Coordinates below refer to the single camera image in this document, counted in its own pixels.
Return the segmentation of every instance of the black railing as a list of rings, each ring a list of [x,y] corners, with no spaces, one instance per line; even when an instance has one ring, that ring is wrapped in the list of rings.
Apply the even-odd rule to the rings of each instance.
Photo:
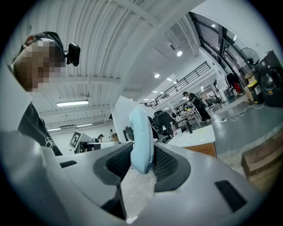
[[[174,86],[170,87],[163,94],[158,96],[154,101],[152,101],[150,103],[150,106],[154,107],[154,106],[160,104],[161,102],[163,102],[164,100],[166,100],[167,98],[169,98],[170,96],[172,96],[173,94],[178,92],[179,90],[181,90],[184,87],[190,85],[195,79],[197,79],[198,77],[203,75],[208,70],[210,70],[210,66],[205,61],[202,65],[198,66],[190,74],[188,74],[187,76],[183,77]]]

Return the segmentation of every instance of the person in black clothing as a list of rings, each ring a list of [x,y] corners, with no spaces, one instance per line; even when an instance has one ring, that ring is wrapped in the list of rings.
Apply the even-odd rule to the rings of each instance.
[[[195,105],[197,110],[199,111],[199,114],[202,118],[202,122],[210,122],[211,117],[207,113],[207,111],[204,108],[204,104],[201,102],[201,100],[195,95],[194,93],[188,93],[188,92],[183,92],[184,97],[189,97],[189,100],[192,104]]]
[[[55,32],[29,36],[13,63],[8,65],[12,75],[26,92],[36,90],[39,83],[60,74],[64,67],[63,44]],[[62,155],[32,103],[26,109],[18,130],[35,139],[41,146],[50,147],[56,156]]]

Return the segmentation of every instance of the recessed light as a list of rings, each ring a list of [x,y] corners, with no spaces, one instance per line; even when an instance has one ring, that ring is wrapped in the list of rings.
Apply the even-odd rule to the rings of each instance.
[[[61,128],[57,128],[57,129],[48,129],[47,131],[55,131],[55,130],[61,130]]]
[[[83,127],[83,126],[88,126],[88,125],[92,125],[93,123],[90,124],[85,124],[85,125],[77,125],[77,127]]]
[[[88,104],[88,100],[85,100],[85,101],[60,102],[60,103],[57,103],[57,106],[58,107],[64,107],[64,106],[81,105],[81,104]]]
[[[180,57],[182,54],[183,54],[182,51],[177,52],[177,57],[178,57],[178,56]]]

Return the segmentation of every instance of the wooden cabinet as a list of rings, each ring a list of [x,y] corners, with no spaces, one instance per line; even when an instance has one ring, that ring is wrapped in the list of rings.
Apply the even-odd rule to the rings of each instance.
[[[214,143],[205,143],[196,146],[184,147],[186,149],[197,151],[217,158]]]

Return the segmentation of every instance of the fluorescent light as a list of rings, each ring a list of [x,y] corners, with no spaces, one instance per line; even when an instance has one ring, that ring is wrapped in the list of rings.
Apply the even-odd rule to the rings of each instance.
[[[60,102],[60,103],[57,103],[57,106],[58,107],[64,107],[64,106],[81,105],[81,104],[88,104],[88,100],[85,100],[85,101]]]
[[[90,123],[90,124],[85,124],[85,125],[77,125],[77,127],[82,127],[82,126],[87,126],[87,125],[92,125],[92,123]]]
[[[178,57],[178,56],[180,57],[182,54],[183,54],[182,51],[177,52],[177,57]]]
[[[47,131],[55,131],[55,130],[61,130],[61,128],[57,128],[57,129],[48,129]]]

